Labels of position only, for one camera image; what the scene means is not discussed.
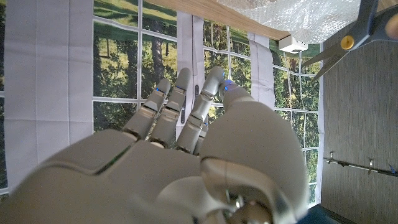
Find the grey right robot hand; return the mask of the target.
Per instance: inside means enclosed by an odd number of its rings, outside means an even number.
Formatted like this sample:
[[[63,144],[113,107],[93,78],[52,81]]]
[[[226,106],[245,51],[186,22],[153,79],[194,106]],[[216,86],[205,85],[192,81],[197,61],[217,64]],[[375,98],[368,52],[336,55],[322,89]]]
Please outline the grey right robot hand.
[[[213,67],[176,142],[190,82],[161,80],[120,131],[42,162],[1,205],[2,223],[297,223],[307,169],[291,125]]]

